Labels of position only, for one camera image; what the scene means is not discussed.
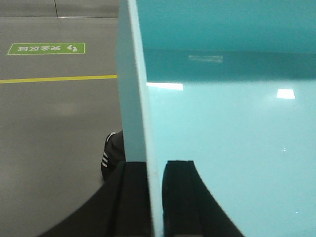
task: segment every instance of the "person's foot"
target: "person's foot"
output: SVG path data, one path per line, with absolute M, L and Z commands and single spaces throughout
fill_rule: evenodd
M 105 139 L 105 144 L 104 144 L 104 153 L 101 161 L 101 172 L 102 172 L 102 177 L 104 180 L 106 180 L 109 175 L 112 173 L 112 171 L 115 169 L 115 165 L 109 161 L 109 156 L 107 154 L 107 145 L 110 141 L 110 139 L 116 134 L 116 132 L 111 132 L 107 138 Z

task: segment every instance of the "yellow line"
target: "yellow line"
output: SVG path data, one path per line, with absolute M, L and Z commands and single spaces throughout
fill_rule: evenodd
M 0 84 L 44 82 L 44 81 L 63 81 L 63 80 L 97 80 L 97 79 L 117 79 L 117 75 L 87 76 L 87 77 L 60 77 L 60 78 L 27 78 L 0 80 Z

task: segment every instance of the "black curved object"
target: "black curved object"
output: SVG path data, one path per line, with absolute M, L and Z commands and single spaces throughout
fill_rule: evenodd
M 121 162 L 77 211 L 39 237 L 149 237 L 151 217 L 144 162 Z
M 169 161 L 162 183 L 166 237 L 243 237 L 200 178 L 193 161 Z

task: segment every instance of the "green floor sign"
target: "green floor sign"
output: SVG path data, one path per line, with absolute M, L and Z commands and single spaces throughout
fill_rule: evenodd
M 85 54 L 85 43 L 14 43 L 8 55 Z

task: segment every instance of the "epoxy floor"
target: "epoxy floor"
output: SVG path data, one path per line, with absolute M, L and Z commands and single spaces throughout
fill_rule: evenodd
M 0 18 L 0 79 L 115 75 L 116 30 L 116 18 Z M 85 42 L 86 54 L 7 55 L 19 42 Z M 0 114 L 0 236 L 37 236 L 102 185 L 117 80 L 0 83 Z

